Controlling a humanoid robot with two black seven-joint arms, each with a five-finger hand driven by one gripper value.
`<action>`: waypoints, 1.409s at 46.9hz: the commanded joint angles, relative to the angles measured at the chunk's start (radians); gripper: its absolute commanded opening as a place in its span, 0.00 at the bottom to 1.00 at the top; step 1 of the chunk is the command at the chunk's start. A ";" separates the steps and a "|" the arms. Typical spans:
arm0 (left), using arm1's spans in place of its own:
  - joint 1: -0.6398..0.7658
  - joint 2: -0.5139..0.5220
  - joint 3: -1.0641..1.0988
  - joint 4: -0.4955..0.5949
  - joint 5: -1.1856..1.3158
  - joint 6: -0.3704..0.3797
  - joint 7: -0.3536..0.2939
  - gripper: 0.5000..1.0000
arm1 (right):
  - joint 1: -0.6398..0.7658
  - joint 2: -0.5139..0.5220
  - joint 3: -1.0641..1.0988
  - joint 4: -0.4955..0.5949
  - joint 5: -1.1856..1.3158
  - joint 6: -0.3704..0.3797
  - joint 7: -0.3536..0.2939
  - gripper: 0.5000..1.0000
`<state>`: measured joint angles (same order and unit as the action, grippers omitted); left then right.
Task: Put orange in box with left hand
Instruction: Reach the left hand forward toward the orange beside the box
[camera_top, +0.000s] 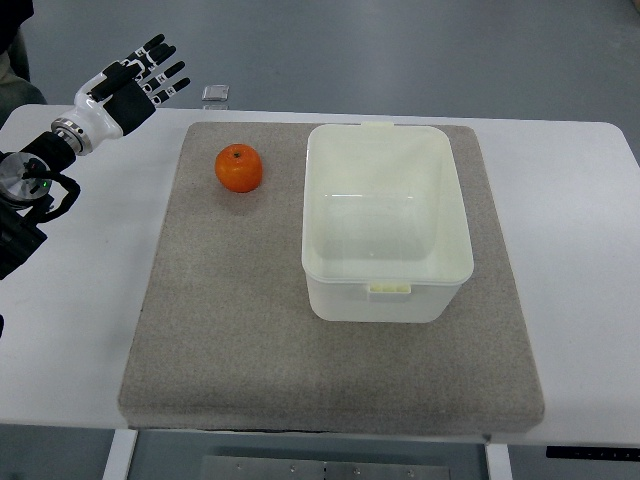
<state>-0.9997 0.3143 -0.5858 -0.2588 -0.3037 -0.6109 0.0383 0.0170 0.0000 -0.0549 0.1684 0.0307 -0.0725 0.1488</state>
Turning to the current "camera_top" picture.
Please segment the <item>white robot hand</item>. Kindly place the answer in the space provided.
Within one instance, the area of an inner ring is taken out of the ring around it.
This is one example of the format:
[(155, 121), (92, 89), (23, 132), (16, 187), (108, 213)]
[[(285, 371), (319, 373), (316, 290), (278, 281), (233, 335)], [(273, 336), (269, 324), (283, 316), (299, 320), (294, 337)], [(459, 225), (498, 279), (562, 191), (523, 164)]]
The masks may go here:
[[(176, 52), (176, 47), (167, 45), (164, 40), (163, 34), (156, 35), (123, 62), (136, 61), (142, 72), (152, 72)], [(185, 62), (179, 61), (148, 80), (144, 87), (160, 88), (184, 67)], [(74, 152), (93, 152), (105, 140), (116, 140), (132, 133), (155, 113), (155, 105), (165, 103), (191, 83), (185, 77), (153, 92), (149, 99), (133, 81), (138, 73), (136, 64), (108, 66), (103, 74), (96, 75), (78, 90), (74, 107), (52, 122), (52, 132), (65, 140)]]

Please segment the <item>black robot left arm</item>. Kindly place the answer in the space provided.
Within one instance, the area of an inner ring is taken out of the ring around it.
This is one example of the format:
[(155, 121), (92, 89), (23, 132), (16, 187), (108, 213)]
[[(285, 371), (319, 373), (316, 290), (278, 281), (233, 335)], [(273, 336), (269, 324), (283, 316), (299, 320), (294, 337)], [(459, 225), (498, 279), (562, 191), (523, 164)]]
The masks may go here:
[(185, 66), (162, 64), (176, 48), (159, 34), (108, 65), (76, 93), (74, 106), (17, 152), (1, 154), (1, 277), (22, 266), (43, 244), (39, 228), (65, 215), (81, 188), (63, 174), (106, 140), (139, 128), (157, 107), (189, 85), (175, 79)]

